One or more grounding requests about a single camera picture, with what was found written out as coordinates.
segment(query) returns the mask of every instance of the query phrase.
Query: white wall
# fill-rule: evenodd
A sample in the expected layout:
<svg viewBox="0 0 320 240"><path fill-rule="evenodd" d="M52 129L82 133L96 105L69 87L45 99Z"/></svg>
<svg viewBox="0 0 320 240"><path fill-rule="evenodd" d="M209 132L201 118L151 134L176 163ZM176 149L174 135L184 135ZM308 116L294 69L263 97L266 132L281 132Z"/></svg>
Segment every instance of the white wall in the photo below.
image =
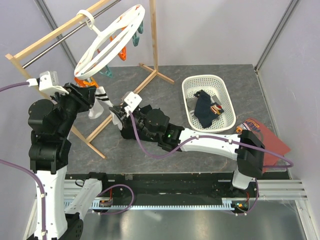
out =
<svg viewBox="0 0 320 240"><path fill-rule="evenodd" d="M320 2L300 1L260 71L280 138L320 224Z"/></svg>
<svg viewBox="0 0 320 240"><path fill-rule="evenodd" d="M60 26L97 0L47 0ZM158 0L156 24L160 65L255 64L290 0ZM96 20L105 29L135 4L146 9L138 47L130 42L127 60L110 66L153 64L149 0L122 0ZM67 40L78 61L96 37L88 28Z"/></svg>
<svg viewBox="0 0 320 240"><path fill-rule="evenodd" d="M18 53L50 29L33 1L0 1L0 16L0 87L4 87L26 81L5 55ZM61 82L73 79L71 65L60 47L27 70L33 77L56 70ZM29 168L32 129L28 126L28 109L40 98L27 86L0 93L0 159ZM35 182L25 173L0 164L0 193L0 239L21 240L35 199Z"/></svg>

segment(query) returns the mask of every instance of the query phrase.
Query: clothespin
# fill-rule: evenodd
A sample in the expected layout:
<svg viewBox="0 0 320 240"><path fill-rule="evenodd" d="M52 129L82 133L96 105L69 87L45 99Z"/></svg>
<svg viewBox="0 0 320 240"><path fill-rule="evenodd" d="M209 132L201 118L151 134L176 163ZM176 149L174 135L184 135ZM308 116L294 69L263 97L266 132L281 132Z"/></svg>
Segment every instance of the clothespin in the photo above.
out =
<svg viewBox="0 0 320 240"><path fill-rule="evenodd" d="M79 85L81 88L85 88L87 86L95 86L96 88L99 87L98 83L93 77L90 77L91 81L85 81L85 80L80 80L77 77L74 78L75 82Z"/></svg>
<svg viewBox="0 0 320 240"><path fill-rule="evenodd" d="M138 33L144 33L144 21L141 22L140 26L138 27Z"/></svg>
<svg viewBox="0 0 320 240"><path fill-rule="evenodd" d="M127 47L122 48L121 52L118 53L118 56L122 61L125 61L127 59Z"/></svg>
<svg viewBox="0 0 320 240"><path fill-rule="evenodd" d="M80 80L77 77L75 77L74 81L79 85L79 87L81 87L81 88L86 87L86 85L84 84L84 80Z"/></svg>
<svg viewBox="0 0 320 240"><path fill-rule="evenodd" d="M134 35L132 36L132 42L133 42L133 46L138 46L139 44L139 39L140 37L137 36L137 32L134 33Z"/></svg>
<svg viewBox="0 0 320 240"><path fill-rule="evenodd" d="M109 37L110 42L112 42L113 39L115 39L115 38L116 38L116 36L114 36L114 38L112 36L110 36ZM125 61L127 59L127 48L126 47L122 48L121 52L118 53L118 56L122 61Z"/></svg>
<svg viewBox="0 0 320 240"><path fill-rule="evenodd" d="M112 75L112 72L111 72L110 68L108 67L108 65L105 65L104 67L106 68L106 71L99 71L99 73L104 76L107 76L109 78L112 78L113 75Z"/></svg>

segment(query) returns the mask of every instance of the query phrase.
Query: wooden drying rack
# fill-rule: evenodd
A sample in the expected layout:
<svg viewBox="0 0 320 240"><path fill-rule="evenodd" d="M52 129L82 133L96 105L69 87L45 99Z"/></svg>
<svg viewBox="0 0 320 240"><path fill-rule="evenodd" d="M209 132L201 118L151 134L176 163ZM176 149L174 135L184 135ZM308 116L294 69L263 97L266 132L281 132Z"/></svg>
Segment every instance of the wooden drying rack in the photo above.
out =
<svg viewBox="0 0 320 240"><path fill-rule="evenodd" d="M111 0L100 0L91 7L87 9L88 12L93 13L102 8L106 3L110 2ZM147 86L148 83L152 79L154 79L156 76L160 77L161 79L167 81L168 83L174 84L175 81L170 79L169 77L161 74L159 72L159 67L158 67L158 45L157 45L157 27L156 27L156 0L149 0L149 5L150 5L150 19L151 19L151 35L152 35L152 49L153 49L153 66L154 69L146 66L143 63L139 63L139 66L142 67L143 69L147 70L150 72L150 75L133 91L134 93L138 94L142 89L144 89L145 86ZM57 36L65 33L69 28L72 26L78 24L81 20L85 19L85 16L83 15L77 15L71 20L67 21L57 29L53 30L43 38L39 39L35 43L31 44L24 50L18 52L16 55L11 55L7 54L5 57L18 69L18 71L26 78L26 79L31 79L33 78L27 71L26 67L27 66L22 66L20 64L20 61L28 57L30 54L34 53L35 51L39 50L41 47L44 47L47 45L51 40L54 40ZM39 88L36 87L37 91L46 99L50 99L50 97L43 92L39 91ZM112 116L109 115L87 138L85 138L81 132L79 132L78 129L76 129L75 126L72 126L71 131L78 137L80 138L83 142L85 142L92 150L94 150L100 157L106 158L106 156L101 153L98 149L96 149L92 144L91 141L112 121Z"/></svg>

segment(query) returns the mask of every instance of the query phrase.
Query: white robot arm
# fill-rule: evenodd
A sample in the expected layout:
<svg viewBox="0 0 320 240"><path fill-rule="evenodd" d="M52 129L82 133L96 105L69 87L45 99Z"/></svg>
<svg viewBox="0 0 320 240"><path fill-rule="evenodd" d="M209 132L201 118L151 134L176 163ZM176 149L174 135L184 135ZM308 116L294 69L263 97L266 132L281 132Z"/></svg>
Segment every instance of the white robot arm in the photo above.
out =
<svg viewBox="0 0 320 240"><path fill-rule="evenodd" d="M152 109L150 105L140 108L142 99L138 94L130 92L123 99L122 106L110 108L113 117L122 122L120 131L123 138L138 137L138 141L158 142L159 147L169 152L178 148L178 151L205 152L235 160L237 168L233 173L232 185L239 189L246 189L253 178L262 176L264 153L232 144L241 142L264 149L265 146L251 131L243 131L241 135L198 132L169 123L170 118L160 109Z"/></svg>

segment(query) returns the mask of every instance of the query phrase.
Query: gray floor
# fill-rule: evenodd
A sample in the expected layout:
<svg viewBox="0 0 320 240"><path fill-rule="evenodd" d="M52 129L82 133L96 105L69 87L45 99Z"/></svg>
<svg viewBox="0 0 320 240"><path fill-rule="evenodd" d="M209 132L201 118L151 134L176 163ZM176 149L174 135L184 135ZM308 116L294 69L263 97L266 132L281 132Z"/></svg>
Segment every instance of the gray floor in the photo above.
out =
<svg viewBox="0 0 320 240"><path fill-rule="evenodd" d="M95 79L104 86L113 104L118 104L121 97L133 91L149 74L140 67L114 67L114 78L97 75ZM190 76L213 74L221 77L228 89L236 114L235 126L226 134L235 132L238 124L248 117L254 117L272 130L266 104L252 65L191 65L161 66L160 72L175 80L171 85L156 77L141 92L141 106L151 104L170 117L175 125L190 127L184 107L182 81ZM107 116L109 110L95 120L88 118L88 113L81 113L75 126L87 137ZM226 157L203 152L178 152L164 159L146 156L135 140L121 138L118 128L109 124L92 144L103 152L107 159L102 159L85 143L71 134L72 147L69 154L68 173L88 172L106 173L177 173L177 172L232 172L236 162ZM166 152L156 143L143 142L145 148L154 154Z"/></svg>
<svg viewBox="0 0 320 240"><path fill-rule="evenodd" d="M306 240L294 201L259 201L247 216L210 210L88 213L82 240Z"/></svg>

